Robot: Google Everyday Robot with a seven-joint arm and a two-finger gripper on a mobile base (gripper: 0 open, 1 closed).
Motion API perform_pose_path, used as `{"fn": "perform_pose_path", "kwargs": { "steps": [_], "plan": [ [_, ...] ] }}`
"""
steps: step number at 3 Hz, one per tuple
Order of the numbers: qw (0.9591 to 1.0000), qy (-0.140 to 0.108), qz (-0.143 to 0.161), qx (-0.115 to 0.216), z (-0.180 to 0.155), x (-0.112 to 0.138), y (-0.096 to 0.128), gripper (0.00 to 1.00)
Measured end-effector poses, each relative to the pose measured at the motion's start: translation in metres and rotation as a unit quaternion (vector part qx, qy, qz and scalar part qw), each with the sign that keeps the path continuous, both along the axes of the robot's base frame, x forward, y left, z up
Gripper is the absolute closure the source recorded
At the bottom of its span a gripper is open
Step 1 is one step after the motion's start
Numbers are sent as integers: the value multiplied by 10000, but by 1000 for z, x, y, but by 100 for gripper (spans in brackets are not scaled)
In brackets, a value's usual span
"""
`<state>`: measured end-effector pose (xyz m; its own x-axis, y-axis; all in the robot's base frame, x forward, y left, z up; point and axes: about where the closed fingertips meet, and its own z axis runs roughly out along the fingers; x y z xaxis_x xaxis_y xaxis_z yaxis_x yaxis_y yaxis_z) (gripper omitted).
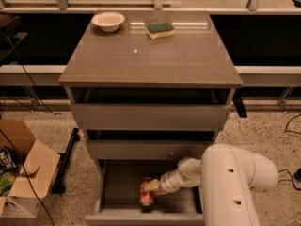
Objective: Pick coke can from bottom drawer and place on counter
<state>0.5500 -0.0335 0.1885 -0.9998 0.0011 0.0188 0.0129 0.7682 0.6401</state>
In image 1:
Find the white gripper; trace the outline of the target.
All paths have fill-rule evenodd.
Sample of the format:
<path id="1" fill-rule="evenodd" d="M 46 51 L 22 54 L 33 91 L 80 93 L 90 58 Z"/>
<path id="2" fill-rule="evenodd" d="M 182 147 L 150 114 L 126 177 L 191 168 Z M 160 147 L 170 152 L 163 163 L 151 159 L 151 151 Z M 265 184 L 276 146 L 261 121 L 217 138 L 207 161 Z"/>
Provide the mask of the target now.
<path id="1" fill-rule="evenodd" d="M 178 169 L 165 173 L 160 182 L 157 179 L 146 180 L 143 185 L 144 192 L 152 192 L 154 196 L 174 193 L 181 188 L 191 188 L 201 184 L 198 172 L 181 172 Z"/>

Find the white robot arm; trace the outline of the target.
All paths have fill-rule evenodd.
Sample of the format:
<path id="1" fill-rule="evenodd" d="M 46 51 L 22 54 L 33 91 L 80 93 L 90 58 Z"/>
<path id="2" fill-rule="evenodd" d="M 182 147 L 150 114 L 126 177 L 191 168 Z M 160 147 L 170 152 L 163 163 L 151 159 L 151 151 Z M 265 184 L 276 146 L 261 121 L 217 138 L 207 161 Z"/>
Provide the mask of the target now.
<path id="1" fill-rule="evenodd" d="M 200 159 L 186 157 L 175 170 L 143 182 L 140 194 L 165 195 L 198 186 L 205 226 L 260 226 L 251 193 L 271 190 L 278 179 L 277 167 L 267 157 L 214 144 Z"/>

